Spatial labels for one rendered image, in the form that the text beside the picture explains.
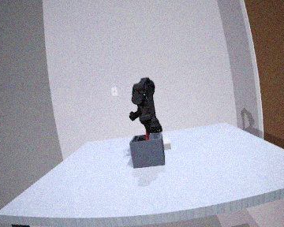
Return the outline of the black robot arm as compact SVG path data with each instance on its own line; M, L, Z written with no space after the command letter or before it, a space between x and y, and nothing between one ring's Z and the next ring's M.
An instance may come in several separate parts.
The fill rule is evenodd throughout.
M133 85L132 90L132 103L137 106L148 105L148 109L151 115L151 134L161 133L163 131L159 120L155 115L155 104L153 95L155 93L155 84L153 80L149 80L149 78L140 79L139 83ZM146 98L146 96L147 98ZM129 118L131 121L135 121L138 117L140 117L140 111L137 108L136 112L130 112ZM160 131L159 131L160 130Z

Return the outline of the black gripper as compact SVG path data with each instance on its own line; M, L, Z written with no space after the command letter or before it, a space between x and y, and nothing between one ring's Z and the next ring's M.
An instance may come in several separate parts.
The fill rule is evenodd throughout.
M148 105L138 106L141 116L139 117L140 123L144 125L148 134L151 131L151 115L148 109Z

